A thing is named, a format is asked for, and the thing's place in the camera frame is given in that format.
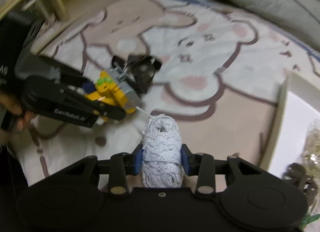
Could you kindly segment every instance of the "cartoon rabbit ear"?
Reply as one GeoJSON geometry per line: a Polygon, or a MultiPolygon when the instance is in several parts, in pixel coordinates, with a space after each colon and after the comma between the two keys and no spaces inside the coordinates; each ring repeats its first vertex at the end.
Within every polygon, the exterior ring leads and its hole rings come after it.
{"type": "Polygon", "coordinates": [[[189,27],[196,24],[197,20],[192,14],[185,14],[183,12],[166,11],[159,19],[159,23],[155,26],[168,27],[189,27]]]}

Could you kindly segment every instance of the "ball of yarn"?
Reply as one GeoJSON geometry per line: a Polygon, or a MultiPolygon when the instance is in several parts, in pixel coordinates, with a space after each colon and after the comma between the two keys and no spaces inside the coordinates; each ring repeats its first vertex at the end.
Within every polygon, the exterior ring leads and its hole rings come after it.
{"type": "Polygon", "coordinates": [[[143,131],[142,178],[145,187],[181,187],[182,140],[176,122],[164,114],[152,117],[143,131]]]}

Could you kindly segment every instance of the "human hand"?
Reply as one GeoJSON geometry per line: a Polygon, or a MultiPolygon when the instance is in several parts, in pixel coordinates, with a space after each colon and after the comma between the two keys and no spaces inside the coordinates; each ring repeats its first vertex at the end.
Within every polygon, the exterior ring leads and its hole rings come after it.
{"type": "MultiPolygon", "coordinates": [[[[20,105],[19,100],[12,94],[5,93],[0,91],[0,104],[3,105],[9,112],[14,115],[21,115],[22,114],[22,107],[20,105]]],[[[24,116],[17,120],[16,130],[21,132],[25,127],[30,124],[30,121],[36,115],[33,112],[26,111],[24,116]]],[[[9,140],[10,133],[0,130],[0,143],[5,143],[9,140]]]]}

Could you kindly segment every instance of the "yellow toy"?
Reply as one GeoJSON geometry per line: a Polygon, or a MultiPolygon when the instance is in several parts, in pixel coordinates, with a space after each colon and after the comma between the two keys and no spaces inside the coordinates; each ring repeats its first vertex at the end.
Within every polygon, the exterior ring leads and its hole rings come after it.
{"type": "Polygon", "coordinates": [[[119,68],[107,68],[100,73],[95,84],[96,91],[87,94],[91,101],[101,101],[109,105],[118,105],[127,113],[132,113],[141,100],[134,89],[123,79],[124,73],[119,68]]]}

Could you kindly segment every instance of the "cartoon print blanket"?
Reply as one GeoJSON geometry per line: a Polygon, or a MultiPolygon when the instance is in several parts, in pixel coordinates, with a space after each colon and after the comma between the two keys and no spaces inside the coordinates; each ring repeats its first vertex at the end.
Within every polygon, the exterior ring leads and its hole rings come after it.
{"type": "MultiPolygon", "coordinates": [[[[120,0],[43,53],[93,80],[113,55],[156,55],[163,66],[143,96],[144,110],[172,116],[194,153],[216,159],[236,153],[254,164],[287,73],[298,71],[320,86],[317,53],[257,16],[214,3],[120,0]]],[[[136,112],[122,122],[86,129],[37,117],[14,144],[31,185],[87,155],[102,160],[131,152],[147,120],[136,112]]],[[[100,188],[107,179],[100,179],[100,188]]],[[[217,186],[223,189],[222,179],[217,186]]]]}

